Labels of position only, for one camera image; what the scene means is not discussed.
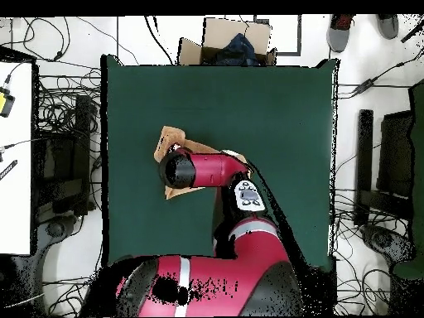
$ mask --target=green table surface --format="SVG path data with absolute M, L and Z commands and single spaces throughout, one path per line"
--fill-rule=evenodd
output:
M 164 198 L 153 152 L 167 125 L 252 161 L 307 262 L 326 267 L 334 68 L 135 67 L 109 57 L 108 261 L 212 255 L 215 189 Z
M 412 261 L 397 264 L 393 272 L 401 278 L 413 280 L 424 278 L 424 80 L 409 89 L 409 97 L 415 119 L 411 130 L 414 150 L 411 238 L 417 253 Z

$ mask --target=black cable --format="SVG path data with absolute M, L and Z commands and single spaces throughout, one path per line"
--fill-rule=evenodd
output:
M 104 34 L 105 36 L 109 36 L 109 37 L 111 37 L 116 43 L 117 43 L 117 45 L 118 46 L 120 46 L 122 49 L 124 49 L 126 52 L 129 52 L 131 55 L 132 55 L 132 57 L 134 58 L 134 60 L 137 62 L 137 65 L 140 65 L 139 63 L 138 63 L 138 61 L 137 61 L 137 58 L 136 58 L 136 56 L 130 51 L 130 50 L 128 50 L 128 49 L 126 49 L 126 48 L 124 48 L 121 44 L 119 44 L 118 43 L 118 41 L 113 37 L 113 36 L 111 36 L 110 34 L 108 34 L 108 33 L 105 33 L 104 31 L 100 31 L 93 23 L 91 23 L 91 22 L 89 22 L 89 21 L 86 21 L 85 19 L 83 19 L 83 18 L 81 18 L 81 17 L 77 17 L 80 21 L 82 21 L 82 22 L 85 22 L 85 23 L 87 23 L 87 24 L 89 24 L 89 25 L 91 25 L 96 31 L 99 31 L 100 33 L 102 33 L 102 34 Z
M 246 33 L 248 32 L 248 28 L 250 28 L 250 27 L 249 27 L 248 23 L 243 20 L 242 15 L 238 15 L 238 16 L 240 17 L 242 22 L 246 25 L 246 29 L 244 30 L 244 39 L 246 39 Z
M 168 60 L 170 61 L 171 65 L 174 65 L 174 63 L 171 60 L 171 57 L 169 56 L 169 54 L 166 52 L 166 50 L 163 48 L 163 46 L 161 45 L 161 43 L 157 40 L 157 38 L 155 37 L 155 35 L 153 34 L 152 28 L 150 27 L 150 23 L 147 20 L 147 16 L 144 17 L 144 20 L 146 21 L 147 24 L 147 28 L 150 31 L 150 35 L 152 36 L 153 40 L 159 45 L 159 47 L 162 49 L 162 51 L 165 53 L 166 57 L 168 58 Z
M 377 75 L 377 76 L 375 76 L 374 78 L 372 78 L 372 79 L 367 79 L 367 80 L 365 80 L 362 84 L 360 84 L 359 86 L 357 86 L 353 91 L 351 91 L 350 93 L 352 94 L 351 96 L 349 96 L 349 97 L 346 97 L 346 98 L 338 98 L 338 99 L 352 99 L 354 96 L 357 96 L 357 95 L 359 95 L 359 94 L 362 94 L 364 91 L 366 91 L 366 90 L 368 90 L 369 88 L 371 88 L 371 87 L 373 87 L 374 86 L 374 82 L 376 81 L 376 80 L 378 80 L 381 76 L 383 76 L 383 75 L 385 75 L 385 74 L 387 74 L 389 71 L 391 71 L 391 70 L 393 70 L 393 69 L 395 69 L 395 68 L 398 68 L 398 67 L 402 67 L 402 66 L 404 66 L 404 65 L 406 65 L 406 64 L 408 64 L 408 63 L 410 63 L 410 62 L 413 62 L 414 60 L 417 60 L 417 59 L 419 59 L 420 57 L 421 57 L 421 55 L 423 55 L 424 54 L 424 47 L 422 47 L 419 51 L 418 51 L 418 53 L 415 55 L 415 57 L 413 57 L 412 59 L 410 59 L 410 60 L 408 60 L 408 61 L 405 61 L 405 62 L 399 62 L 398 64 L 396 64 L 396 65 L 394 65 L 394 66 L 392 66 L 392 67 L 390 67 L 390 68 L 388 68 L 387 70 L 385 70 L 382 74 L 380 74 L 380 75 Z
M 78 281 L 79 279 L 89 280 L 89 277 L 66 278 L 66 279 L 60 279 L 59 281 L 43 282 L 43 286 L 60 285 L 60 284 L 77 284 L 80 286 L 86 286 L 87 284 L 89 284 L 88 282 L 74 282 L 74 281 Z
M 68 289 L 66 292 L 64 292 L 62 295 L 59 296 L 59 298 L 56 300 L 56 302 L 54 302 L 53 304 L 50 305 L 49 309 L 48 309 L 48 316 L 53 316 L 53 313 L 55 312 L 55 309 L 57 308 L 57 306 L 63 302 L 67 302 L 71 309 L 73 310 L 73 313 L 75 315 L 75 317 L 78 315 L 74 306 L 70 303 L 70 300 L 77 300 L 78 302 L 82 303 L 81 299 L 79 299 L 76 296 L 69 296 L 70 293 L 72 292 L 77 292 L 78 289 L 80 289 L 78 286 L 76 286 L 75 284 L 73 284 L 70 289 Z
M 62 44 L 60 46 L 60 50 L 57 51 L 56 56 L 51 60 L 51 61 L 58 61 L 58 59 L 60 59 L 61 57 L 63 57 L 64 54 L 68 51 L 68 49 L 70 47 L 70 29 L 69 29 L 69 26 L 68 26 L 68 22 L 66 20 L 66 17 L 64 17 L 64 19 L 65 19 L 65 24 L 66 24 L 66 30 L 68 32 L 68 45 L 67 45 L 66 48 L 65 48 L 65 37 L 64 37 L 63 33 L 59 30 L 59 28 L 57 28 L 57 26 L 55 26 L 53 23 L 51 23 L 50 21 L 47 21 L 44 18 L 36 17 L 36 18 L 34 18 L 31 21 L 31 23 L 28 23 L 28 28 L 26 29 L 25 36 L 24 36 L 24 39 L 22 41 L 22 44 L 25 47 L 25 49 L 27 49 L 28 51 L 30 51 L 36 57 L 38 57 L 38 58 L 40 58 L 42 60 L 46 60 L 46 58 L 44 58 L 40 54 L 36 53 L 35 51 L 33 51 L 33 50 L 31 50 L 31 49 L 29 49 L 27 47 L 27 42 L 30 41 L 30 40 L 27 40 L 28 32 L 30 31 L 30 29 L 32 30 L 32 38 L 31 38 L 31 40 L 34 39 L 35 34 L 36 34 L 35 31 L 34 31 L 34 28 L 33 28 L 34 22 L 36 22 L 36 21 L 43 21 L 45 23 L 48 23 L 51 27 L 55 28 L 56 31 L 60 34 L 60 36 L 62 38 Z
M 96 272 L 98 271 L 98 265 L 99 265 L 99 262 L 100 262 L 100 258 L 102 257 L 102 252 L 103 252 L 103 242 L 100 245 L 99 257 L 97 258 L 96 266 L 94 268 Z
M 93 194 L 94 203 L 96 204 L 97 208 L 101 211 L 102 206 L 100 206 L 99 203 L 97 202 L 96 195 L 94 193 L 94 183 L 92 182 L 93 171 L 94 171 L 94 169 L 91 170 L 91 172 L 89 173 L 89 181 L 90 181 L 90 184 L 91 184 L 91 191 L 92 191 L 92 194 Z
M 370 148 L 370 150 L 373 150 L 373 149 L 375 149 L 376 147 L 380 147 L 381 146 L 381 143 L 379 143 L 379 144 L 377 144 L 377 145 L 375 145 L 375 146 L 373 146 L 373 147 L 371 147 Z M 358 153 L 356 153 L 354 156 L 352 156 L 350 159 L 348 159 L 348 160 L 346 160 L 346 161 L 344 161 L 344 162 L 342 162 L 338 167 L 337 167 L 337 169 L 335 170 L 335 176 L 337 175 L 337 172 L 339 171 L 339 169 L 343 166 L 343 165 L 345 165 L 346 163 L 348 163 L 349 161 L 352 161 L 354 158 L 356 158 L 358 156 Z

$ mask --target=cable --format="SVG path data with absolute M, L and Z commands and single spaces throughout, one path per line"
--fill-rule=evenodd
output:
M 40 58 L 40 59 L 43 59 L 43 60 L 45 60 L 45 58 L 43 57 L 43 56 L 41 56 L 40 54 L 38 54 L 38 53 L 36 53 L 35 51 L 33 51 L 33 50 L 31 50 L 31 49 L 29 49 L 28 47 L 27 47 L 27 42 L 28 41 L 30 41 L 30 40 L 27 40 L 27 36 L 28 36 L 28 32 L 30 31 L 30 29 L 32 30 L 32 38 L 31 38 L 31 40 L 32 39 L 34 39 L 34 37 L 35 37 L 35 32 L 34 32 L 34 28 L 33 28 L 33 24 L 34 24 L 34 22 L 36 22 L 36 21 L 43 21 L 43 22 L 45 22 L 45 23 L 48 23 L 50 26 L 52 26 L 53 28 L 55 28 L 56 29 L 56 31 L 60 34 L 60 36 L 61 36 L 61 38 L 62 38 L 62 45 L 61 45 L 61 47 L 60 47 L 60 50 L 59 51 L 57 51 L 57 54 L 56 54 L 56 56 L 53 58 L 53 60 L 52 61 L 58 61 L 58 59 L 60 59 L 61 57 L 63 57 L 64 55 L 65 55 L 65 53 L 68 51 L 68 49 L 69 49 L 69 47 L 70 47 L 70 29 L 69 29 L 69 26 L 68 26 L 68 22 L 66 21 L 66 17 L 64 17 L 64 19 L 65 19 L 65 24 L 66 24 L 66 30 L 67 30 L 67 32 L 68 32 L 68 45 L 67 45 L 67 47 L 65 48 L 65 38 L 64 38 L 64 35 L 63 35 L 63 33 L 57 28 L 57 26 L 55 26 L 53 23 L 51 23 L 51 22 L 49 22 L 49 21 L 47 21 L 46 19 L 44 19 L 44 18 L 40 18 L 40 17 L 36 17 L 36 18 L 34 18 L 32 21 L 31 21 L 31 23 L 28 23 L 28 28 L 26 29 L 26 32 L 25 32 L 25 36 L 24 36 L 24 39 L 23 39 L 23 41 L 22 41 L 22 44 L 23 44 L 23 46 L 25 47 L 25 49 L 27 49 L 28 51 L 30 51 L 32 54 L 34 54 L 35 56 L 37 56 L 38 58 Z
M 248 31 L 249 25 L 246 21 L 243 20 L 242 15 L 238 15 L 240 17 L 240 19 L 242 20 L 242 22 L 246 25 L 246 29 L 244 30 L 244 39 L 246 39 L 246 33 Z
M 147 16 L 144 17 L 144 20 L 146 21 L 147 24 L 147 28 L 150 31 L 150 35 L 152 36 L 153 40 L 159 45 L 159 47 L 162 49 L 162 51 L 165 53 L 166 57 L 168 58 L 168 60 L 170 61 L 171 65 L 174 65 L 174 63 L 171 60 L 171 57 L 169 56 L 169 54 L 166 52 L 166 50 L 163 48 L 163 46 L 161 45 L 161 43 L 157 40 L 157 38 L 155 37 L 155 35 L 153 34 L 152 28 L 150 27 L 150 23 L 147 20 Z
M 98 265 L 99 265 L 99 262 L 100 262 L 100 258 L 102 257 L 102 252 L 103 252 L 103 242 L 101 243 L 101 245 L 100 245 L 100 253 L 99 253 L 99 257 L 97 258 L 97 262 L 96 262 L 96 266 L 95 266 L 95 271 L 97 272 L 97 270 L 98 270 Z
M 90 23 L 89 21 L 86 21 L 85 19 L 83 19 L 83 18 L 81 18 L 81 17 L 77 17 L 80 21 L 82 21 L 82 22 L 85 22 L 85 23 L 87 23 L 87 24 L 89 24 L 89 25 L 91 25 L 96 31 L 99 31 L 100 33 L 102 33 L 102 34 L 104 34 L 105 36 L 109 36 L 109 37 L 111 37 L 116 43 L 117 43 L 117 45 L 119 46 L 119 47 L 121 47 L 121 48 L 123 48 L 126 52 L 129 52 L 131 55 L 132 55 L 132 57 L 134 58 L 134 60 L 137 62 L 137 65 L 140 65 L 139 63 L 138 63 L 138 61 L 137 61 L 137 58 L 136 58 L 136 56 L 130 51 L 130 50 L 128 50 L 128 49 L 126 49 L 126 48 L 124 48 L 121 44 L 119 44 L 118 43 L 118 41 L 113 37 L 113 36 L 111 36 L 110 34 L 108 34 L 108 33 L 105 33 L 104 31 L 100 31 L 94 24 L 92 24 L 92 23 Z
M 91 190 L 93 191 L 93 198 L 94 198 L 94 202 L 97 206 L 98 209 L 100 209 L 100 211 L 102 210 L 102 206 L 99 205 L 99 203 L 96 200 L 96 195 L 94 194 L 94 183 L 93 183 L 93 172 L 98 170 L 100 167 L 102 166 L 102 157 L 99 156 L 96 161 L 93 164 L 93 168 L 91 169 L 91 172 L 89 173 L 89 182 L 91 184 Z
M 393 67 L 390 67 L 389 69 L 387 69 L 387 70 L 385 70 L 382 74 L 380 74 L 380 75 L 377 75 L 377 76 L 375 76 L 374 78 L 372 78 L 372 79 L 367 79 L 367 80 L 365 80 L 362 84 L 360 84 L 359 86 L 357 86 L 353 91 L 351 91 L 350 93 L 347 93 L 347 94 L 352 94 L 351 96 L 349 96 L 349 97 L 346 97 L 346 98 L 338 98 L 338 99 L 351 99 L 351 98 L 353 98 L 354 96 L 356 96 L 356 95 L 359 95 L 359 94 L 362 94 L 364 91 L 366 91 L 366 90 L 368 90 L 369 88 L 371 88 L 372 86 L 374 86 L 374 82 L 378 79 L 378 78 L 380 78 L 381 76 L 383 76 L 383 75 L 385 75 L 386 73 L 388 73 L 390 70 L 393 70 L 393 69 L 395 69 L 395 68 L 398 68 L 398 67 L 402 67 L 402 66 L 404 66 L 404 65 L 406 65 L 406 64 L 408 64 L 409 62 L 413 62 L 414 60 L 417 60 L 417 59 L 419 59 L 422 55 L 424 54 L 424 47 L 422 47 L 419 51 L 418 51 L 418 53 L 415 55 L 415 57 L 414 58 L 412 58 L 412 59 L 410 59 L 410 60 L 408 60 L 408 61 L 405 61 L 405 62 L 399 62 L 398 64 L 396 64 L 395 66 L 393 66 Z
M 14 70 L 15 70 L 17 67 L 19 67 L 19 66 L 20 66 L 20 65 L 22 65 L 22 64 L 26 64 L 26 63 L 28 63 L 28 62 L 31 62 L 31 61 L 32 61 L 32 59 L 30 59 L 30 60 L 24 60 L 24 61 L 22 61 L 22 62 L 18 63 L 15 67 L 13 67 L 13 69 L 10 71 L 10 73 L 7 75 L 6 79 L 4 80 L 4 85 L 3 85 L 3 87 L 4 87 L 4 86 L 6 86 L 7 84 L 9 84 L 10 79 L 11 79 L 11 77 L 12 77 L 12 73 L 14 72 Z
M 375 149 L 376 147 L 380 147 L 381 146 L 381 143 L 379 143 L 379 144 L 377 144 L 377 145 L 375 145 L 374 147 L 371 147 L 371 149 L 370 150 L 373 150 L 373 149 Z M 349 161 L 352 161 L 354 158 L 356 158 L 358 156 L 358 153 L 356 154 L 356 155 L 354 155 L 354 156 L 352 156 L 351 158 L 349 158 L 348 160 L 346 160 L 346 161 L 344 161 L 344 162 L 342 162 L 338 167 L 337 167 L 337 169 L 335 170 L 335 176 L 337 175 L 337 172 L 339 171 L 339 169 L 343 166 L 343 165 L 345 165 L 346 163 L 348 163 Z

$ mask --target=gray sneaker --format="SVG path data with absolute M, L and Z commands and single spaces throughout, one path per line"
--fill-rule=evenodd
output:
M 331 15 L 330 27 L 327 31 L 327 42 L 332 51 L 342 52 L 345 50 L 353 17 L 354 15 Z
M 398 15 L 376 15 L 377 27 L 380 34 L 386 39 L 393 39 L 399 33 Z

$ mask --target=white floor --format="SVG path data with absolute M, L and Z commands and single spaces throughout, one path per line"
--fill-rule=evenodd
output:
M 224 15 L 210 15 L 210 17 L 223 17 Z M 272 47 L 279 51 L 296 51 L 296 16 L 271 16 L 261 15 L 259 18 L 269 18 L 272 30 Z M 239 19 L 239 15 L 227 15 L 227 18 Z M 131 51 L 133 55 L 119 47 L 117 52 L 116 41 L 111 38 L 117 36 L 116 17 L 84 17 L 91 22 L 106 36 L 96 31 L 90 24 L 76 17 L 67 17 L 70 28 L 70 47 L 61 59 L 88 67 L 99 67 L 99 59 L 102 54 L 113 54 L 125 65 L 136 65 L 136 59 L 140 65 L 166 65 L 168 60 L 152 39 L 144 17 L 120 17 L 118 19 L 118 42 L 123 48 Z M 252 21 L 252 16 L 243 16 L 245 21 Z M 68 42 L 66 26 L 63 17 L 49 18 L 64 34 L 65 44 Z M 329 47 L 326 42 L 326 31 L 329 26 L 330 15 L 302 15 L 302 40 L 301 56 L 288 57 L 278 56 L 278 65 L 300 65 L 314 67 L 323 59 L 329 57 Z M 400 61 L 410 60 L 424 45 L 424 36 L 415 36 L 407 43 L 402 44 L 402 39 L 417 23 L 413 16 L 399 15 L 399 35 L 394 40 L 383 39 L 378 33 L 375 15 L 357 15 L 354 18 L 354 26 L 350 31 L 349 44 L 341 54 L 331 53 L 331 58 L 341 60 L 339 72 L 339 84 L 361 84 L 367 78 L 372 78 L 396 65 Z M 203 17 L 157 17 L 160 36 L 158 40 L 164 45 L 173 60 L 176 59 L 178 41 L 180 37 L 186 37 L 192 41 L 201 43 Z M 153 21 L 150 21 L 152 29 L 156 32 Z M 22 19 L 14 20 L 13 40 L 22 41 L 27 30 L 27 24 Z M 61 47 L 61 37 L 53 27 L 47 23 L 38 21 L 34 24 L 35 37 L 27 46 L 45 58 L 52 59 Z M 8 28 L 0 27 L 0 42 L 10 41 Z M 27 52 L 22 44 L 15 44 L 13 49 Z M 396 68 L 376 84 L 391 84 L 399 86 L 411 86 L 424 79 L 423 59 Z M 39 62 L 40 75 L 86 75 L 89 69 L 74 67 L 63 63 Z M 56 87 L 55 79 L 46 79 L 46 87 Z M 340 86 L 339 92 L 348 93 L 354 87 Z M 360 96 L 352 99 L 339 100 L 338 130 L 337 130 L 337 153 L 336 165 L 347 160 L 355 154 L 356 126 L 360 109 L 369 108 L 374 111 L 374 143 L 380 140 L 379 126 L 383 116 L 410 108 L 406 88 L 372 88 Z M 99 136 L 93 136 L 99 142 Z M 379 150 L 374 150 L 373 186 L 377 179 Z M 348 162 L 337 174 L 336 188 L 354 188 L 355 160 Z M 101 181 L 100 171 L 94 173 L 93 181 Z M 100 202 L 100 191 L 96 193 Z M 338 195 L 352 199 L 352 193 L 348 191 L 338 192 Z M 95 263 L 99 257 L 102 238 L 102 215 L 99 210 L 90 213 L 84 220 L 81 231 L 72 238 L 55 245 L 49 252 L 44 267 L 44 281 L 58 281 L 77 277 L 88 277 L 94 272 Z M 367 249 L 361 239 L 353 236 L 349 240 L 343 237 L 339 240 L 338 251 L 353 264 L 359 280 L 364 272 L 374 267 L 387 270 L 387 266 L 380 255 Z M 342 284 L 343 281 L 353 279 L 354 272 L 346 261 L 338 262 L 338 275 L 340 277 L 340 297 L 355 296 L 358 290 L 357 282 Z M 367 283 L 373 288 L 388 289 L 388 279 L 381 273 L 373 273 L 367 279 Z M 46 303 L 51 304 L 58 296 L 69 289 L 69 286 L 48 286 L 45 289 Z M 364 302 L 362 296 L 349 301 L 357 301 L 359 304 L 341 303 L 336 307 L 339 313 L 358 314 Z M 377 313 L 384 313 L 385 306 L 377 304 Z M 55 313 L 70 312 L 68 304 L 60 304 Z

